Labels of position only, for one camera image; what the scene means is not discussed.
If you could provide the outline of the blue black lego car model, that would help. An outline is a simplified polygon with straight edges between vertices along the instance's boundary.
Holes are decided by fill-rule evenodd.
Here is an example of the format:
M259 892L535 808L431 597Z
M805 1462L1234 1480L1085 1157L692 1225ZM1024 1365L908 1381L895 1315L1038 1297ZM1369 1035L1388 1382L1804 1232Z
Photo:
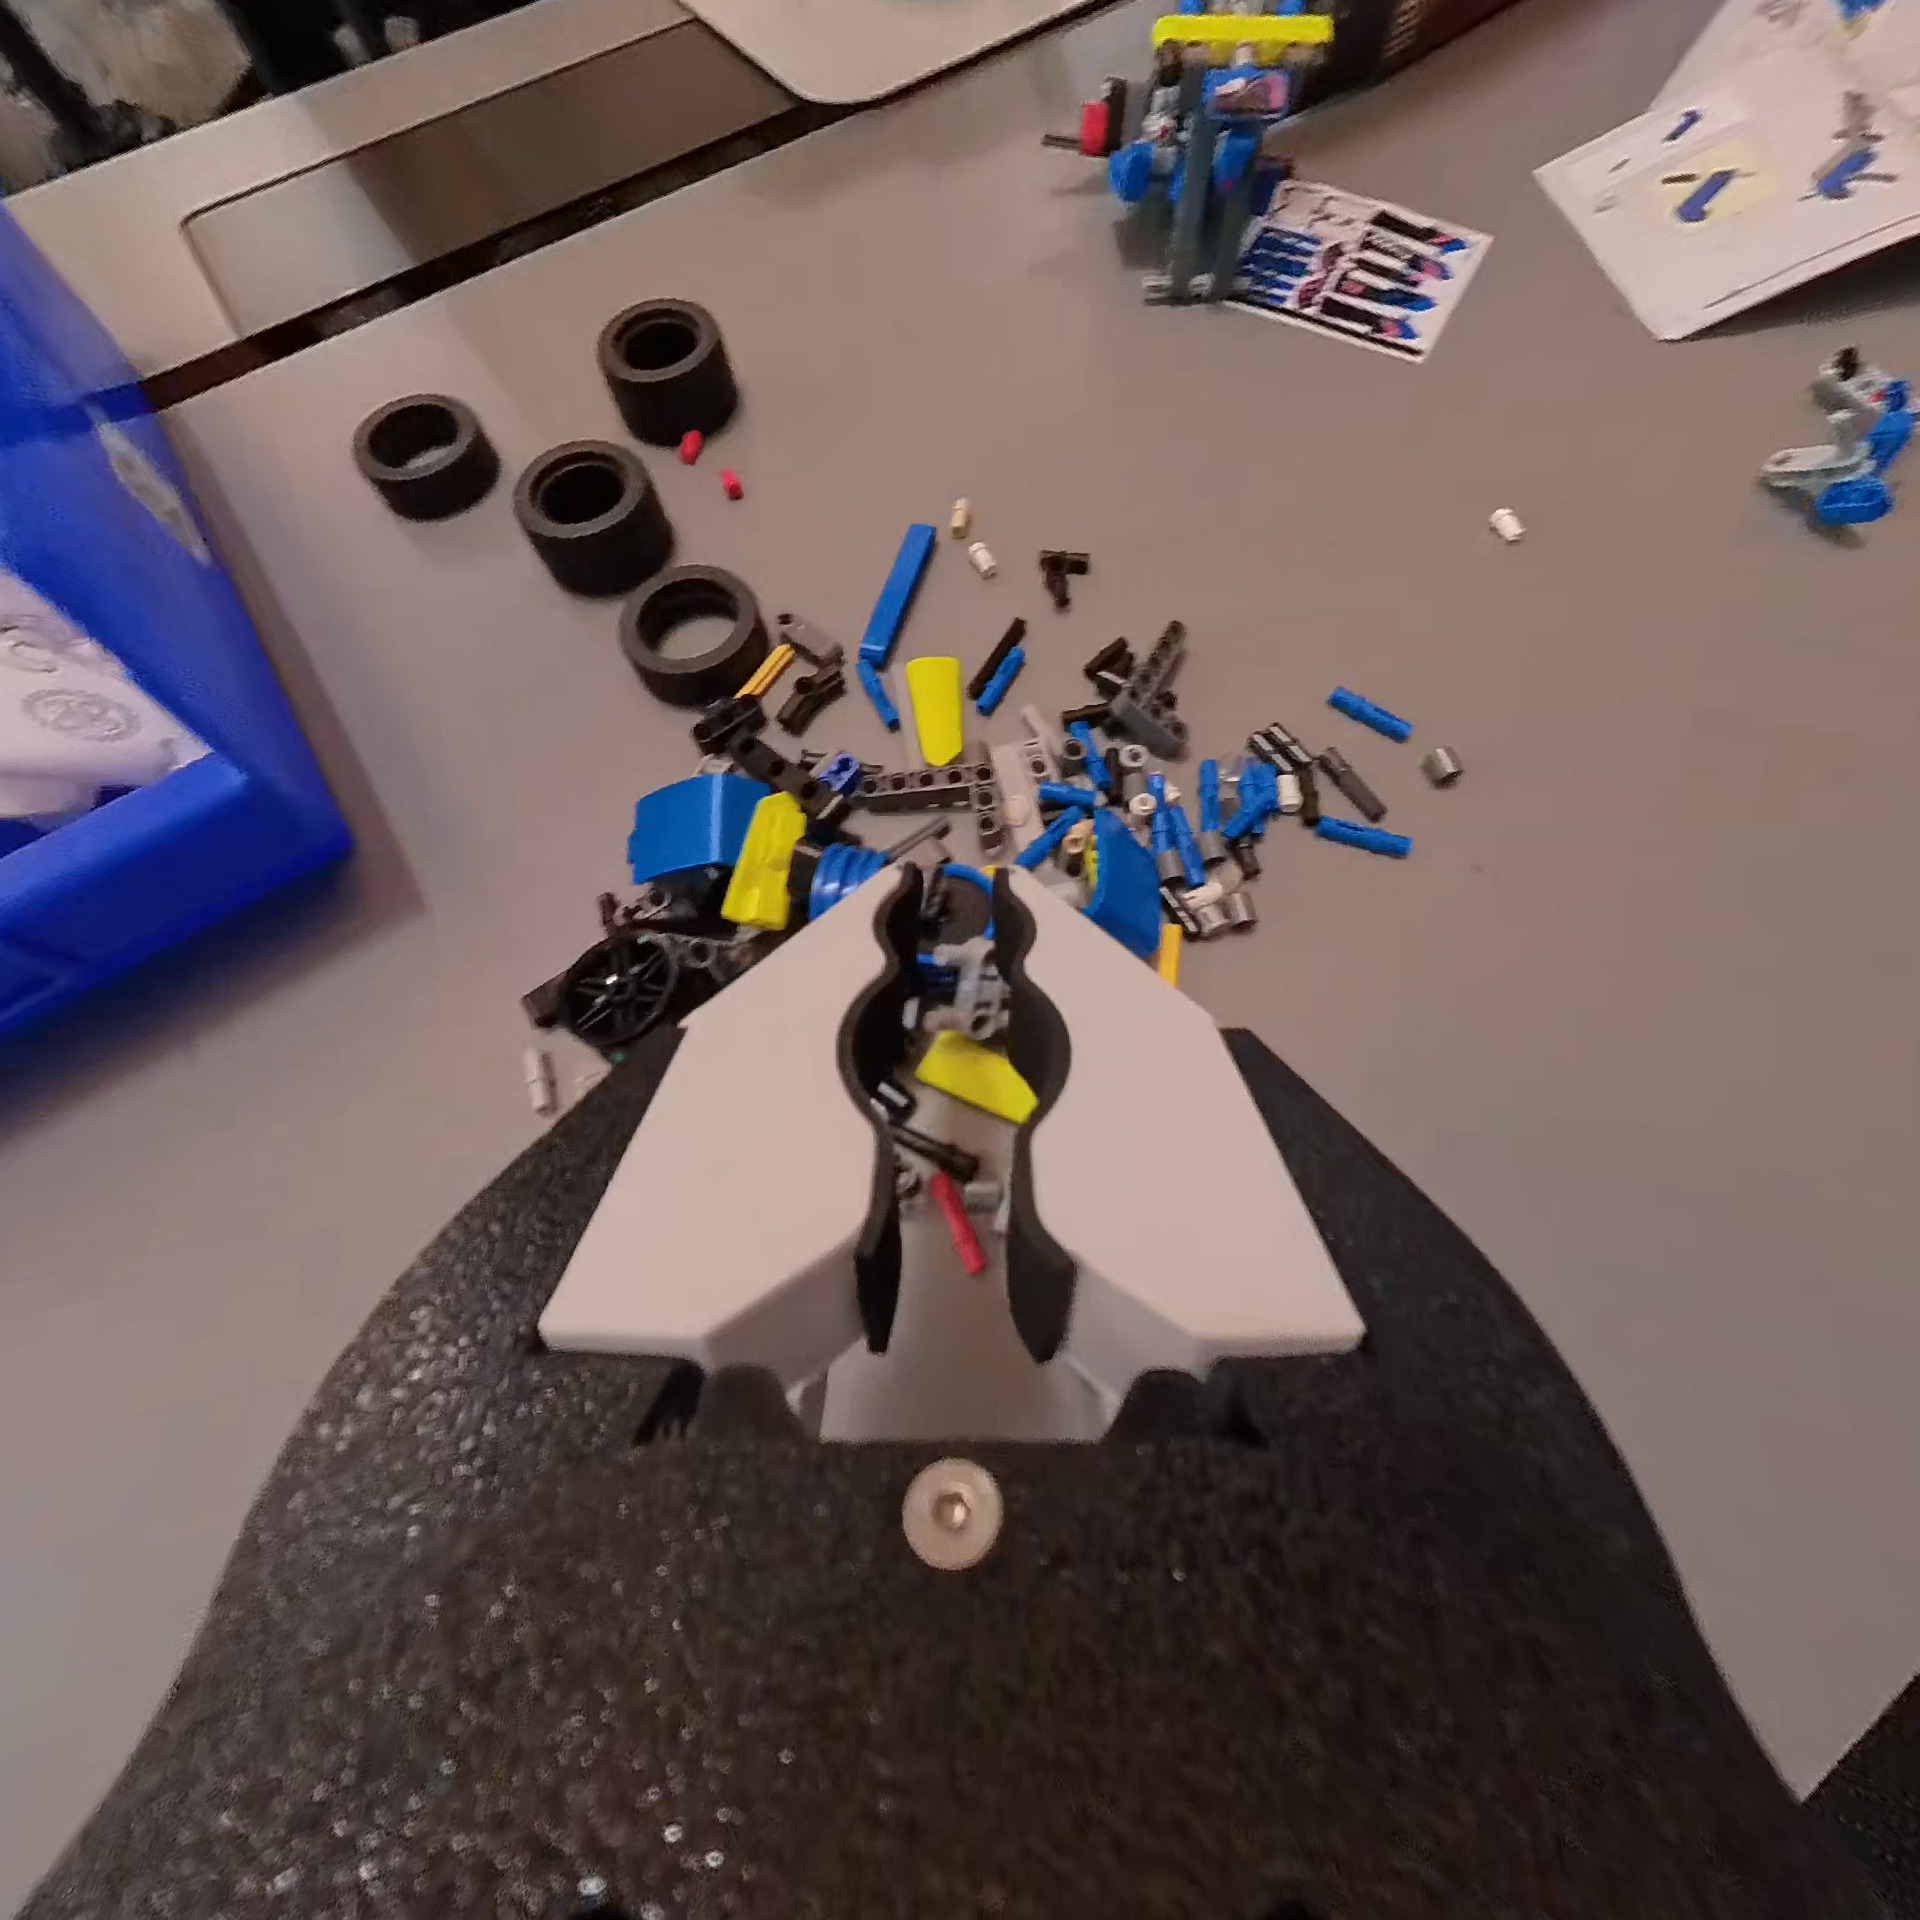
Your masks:
M1246 228L1289 177L1278 147L1331 58L1331 4L1172 4L1139 87L1108 77L1042 150L1096 164L1132 234L1155 247L1149 307L1229 301Z

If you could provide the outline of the lego instruction booklet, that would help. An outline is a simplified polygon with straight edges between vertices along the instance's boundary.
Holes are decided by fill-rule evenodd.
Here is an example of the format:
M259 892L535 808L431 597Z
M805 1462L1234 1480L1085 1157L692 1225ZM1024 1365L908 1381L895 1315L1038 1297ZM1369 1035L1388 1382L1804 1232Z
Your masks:
M1918 237L1918 7L1722 4L1642 115L1536 170L1664 342Z

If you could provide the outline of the black lego wheel rim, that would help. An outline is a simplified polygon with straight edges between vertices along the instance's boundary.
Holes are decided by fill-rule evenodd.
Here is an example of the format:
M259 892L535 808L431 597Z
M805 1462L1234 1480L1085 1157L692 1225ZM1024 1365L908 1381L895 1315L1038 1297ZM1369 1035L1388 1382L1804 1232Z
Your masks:
M674 1021L679 981L671 944L658 935L609 935L561 977L556 1028L619 1060Z

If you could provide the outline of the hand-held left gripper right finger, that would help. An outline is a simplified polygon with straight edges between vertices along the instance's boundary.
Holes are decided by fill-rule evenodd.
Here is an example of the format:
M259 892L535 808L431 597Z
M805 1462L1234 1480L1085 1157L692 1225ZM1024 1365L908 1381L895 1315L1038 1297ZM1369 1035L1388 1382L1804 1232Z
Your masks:
M1155 1372L1339 1357L1362 1317L1212 1014L1024 870L995 877L1004 1284L1039 1365L1108 1400Z

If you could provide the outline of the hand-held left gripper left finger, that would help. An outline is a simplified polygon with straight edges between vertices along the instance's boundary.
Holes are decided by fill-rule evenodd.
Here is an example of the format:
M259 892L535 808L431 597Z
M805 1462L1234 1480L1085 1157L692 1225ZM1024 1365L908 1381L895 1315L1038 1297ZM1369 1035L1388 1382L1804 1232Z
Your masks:
M895 1071L925 875L889 862L695 1011L538 1320L551 1351L799 1385L899 1308Z

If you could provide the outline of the pile of lego pieces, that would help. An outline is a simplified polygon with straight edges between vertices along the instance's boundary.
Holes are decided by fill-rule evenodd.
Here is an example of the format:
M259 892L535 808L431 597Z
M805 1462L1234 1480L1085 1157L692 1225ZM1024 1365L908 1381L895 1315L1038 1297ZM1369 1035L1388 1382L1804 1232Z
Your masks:
M599 898L591 950L609 935L674 945L682 981L674 1021L658 1035L808 925L818 852L854 844L908 862L929 847L936 862L922 890L906 1041L876 1085L876 1111L925 1167L902 1190L934 1195L965 1271L981 1275L986 1255L964 1224L976 1157L912 1127L916 1097L899 1071L1006 1127L1035 1108L1004 1041L998 871L1035 875L1178 982L1185 945L1256 924L1246 887L1278 822L1298 821L1314 841L1372 857L1406 860L1414 841L1385 828L1379 794L1346 754L1314 754L1281 724L1249 731L1236 757L1202 757L1185 804L1162 772L1185 752L1174 685L1184 622L1168 622L1145 654L1125 640L1102 647L1085 664L1096 700L1062 708L1056 728L1024 708L1021 741L984 754L964 725L995 717L1021 681L1025 620L1009 622L972 678L955 657L908 660L896 702L889 664L931 551L934 528L908 527L854 654L779 612L764 670L731 697L688 708L702 768L638 800L634 894ZM562 975L524 998L541 1035L566 1035Z

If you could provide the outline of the black rubber lego tire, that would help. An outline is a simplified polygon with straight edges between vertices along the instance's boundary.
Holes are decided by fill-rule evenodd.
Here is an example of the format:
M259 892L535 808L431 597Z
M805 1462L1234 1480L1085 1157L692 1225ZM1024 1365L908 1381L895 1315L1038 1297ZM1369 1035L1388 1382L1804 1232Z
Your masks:
M358 424L354 465L386 510L414 524L464 515L501 478L498 448L466 401L412 395Z
M518 478L514 521L549 577L578 597L639 590L674 558L674 528L642 460L615 444L569 440Z
M731 355L709 308L655 298L616 312L598 335L598 370L634 440L679 447L722 431L739 405Z
M688 622L716 622L706 651L671 651L671 634ZM754 590L736 575L679 562L642 582L616 614L616 647L642 688L666 705L695 708L725 700L771 654Z

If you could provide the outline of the grey blue lego subassembly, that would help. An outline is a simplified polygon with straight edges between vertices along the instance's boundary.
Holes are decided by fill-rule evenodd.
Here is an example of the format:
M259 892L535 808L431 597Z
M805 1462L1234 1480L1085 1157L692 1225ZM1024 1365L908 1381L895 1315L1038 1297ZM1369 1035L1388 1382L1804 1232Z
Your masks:
M1896 470L1918 434L1918 398L1906 378L1842 347L1811 378L1825 440L1775 451L1756 484L1794 504L1824 535L1854 532L1891 515Z

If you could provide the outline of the blue plastic bin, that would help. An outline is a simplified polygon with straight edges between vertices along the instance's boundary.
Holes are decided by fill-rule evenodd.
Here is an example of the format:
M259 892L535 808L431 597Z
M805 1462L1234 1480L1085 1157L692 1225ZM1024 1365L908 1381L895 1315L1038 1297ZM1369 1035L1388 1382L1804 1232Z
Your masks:
M4 218L4 561L206 754L4 854L4 1037L351 852L139 381Z

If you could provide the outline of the white plastic parts bag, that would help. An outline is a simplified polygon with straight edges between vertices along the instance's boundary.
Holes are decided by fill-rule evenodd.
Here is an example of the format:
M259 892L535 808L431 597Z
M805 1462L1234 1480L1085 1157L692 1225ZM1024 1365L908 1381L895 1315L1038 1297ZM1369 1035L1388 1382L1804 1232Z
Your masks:
M4 854L204 754L114 650L4 561Z

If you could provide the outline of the lego sticker sheet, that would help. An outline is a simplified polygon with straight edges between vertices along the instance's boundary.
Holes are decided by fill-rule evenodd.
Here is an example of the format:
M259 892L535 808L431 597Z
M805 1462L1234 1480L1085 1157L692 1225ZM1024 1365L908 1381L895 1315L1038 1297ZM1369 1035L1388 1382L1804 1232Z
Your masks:
M1495 237L1314 181L1282 181L1242 228L1224 304L1419 367Z

